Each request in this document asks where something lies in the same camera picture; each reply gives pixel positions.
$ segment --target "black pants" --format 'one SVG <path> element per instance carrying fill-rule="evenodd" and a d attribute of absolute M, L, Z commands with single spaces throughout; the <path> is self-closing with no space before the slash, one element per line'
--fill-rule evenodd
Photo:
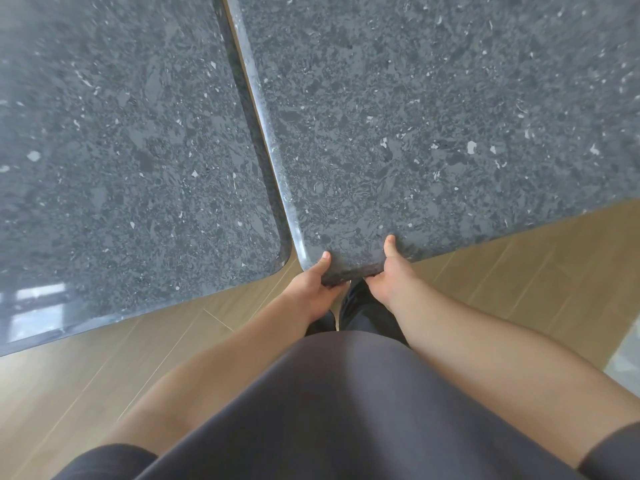
<path fill-rule="evenodd" d="M 340 330 L 368 331 L 409 346 L 396 317 L 373 298 L 367 282 L 363 279 L 351 282 L 349 291 L 342 300 L 339 324 Z M 325 316 L 309 325 L 305 336 L 335 330 L 335 317 L 329 310 Z"/>

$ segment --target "granite surface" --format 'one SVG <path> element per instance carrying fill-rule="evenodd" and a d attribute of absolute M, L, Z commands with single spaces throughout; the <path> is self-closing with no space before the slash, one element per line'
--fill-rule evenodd
<path fill-rule="evenodd" d="M 229 0 L 303 267 L 640 196 L 638 0 Z"/>
<path fill-rule="evenodd" d="M 223 30 L 212 0 L 0 0 L 0 355 L 288 259 Z"/>

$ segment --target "person's left hand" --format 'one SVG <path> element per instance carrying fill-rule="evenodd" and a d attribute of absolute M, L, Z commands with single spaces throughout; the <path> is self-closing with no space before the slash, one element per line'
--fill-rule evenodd
<path fill-rule="evenodd" d="M 322 284 L 322 275 L 331 265 L 331 253 L 325 251 L 315 265 L 304 273 L 297 275 L 282 292 L 282 296 L 290 298 L 300 307 L 300 311 L 308 315 L 309 323 L 321 318 L 341 291 L 348 288 L 343 283 L 333 288 Z"/>

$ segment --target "bare skin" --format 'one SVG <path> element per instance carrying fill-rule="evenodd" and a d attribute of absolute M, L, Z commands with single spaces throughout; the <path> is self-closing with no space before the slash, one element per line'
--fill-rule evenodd
<path fill-rule="evenodd" d="M 640 399 L 578 355 L 536 332 L 486 315 L 430 288 L 385 241 L 384 272 L 366 278 L 411 348 L 444 378 L 577 466 L 616 430 L 640 421 Z M 330 255 L 293 279 L 223 343 L 169 371 L 104 443 L 162 454 L 231 402 L 301 339 L 346 285 L 327 289 Z"/>

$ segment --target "speckled gray tabletop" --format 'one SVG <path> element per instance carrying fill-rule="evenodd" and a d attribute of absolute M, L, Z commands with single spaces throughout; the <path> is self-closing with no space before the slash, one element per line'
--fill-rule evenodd
<path fill-rule="evenodd" d="M 288 259 L 225 40 L 212 0 L 0 0 L 0 355 Z"/>
<path fill-rule="evenodd" d="M 298 256 L 329 281 L 640 196 L 637 0 L 229 0 Z"/>

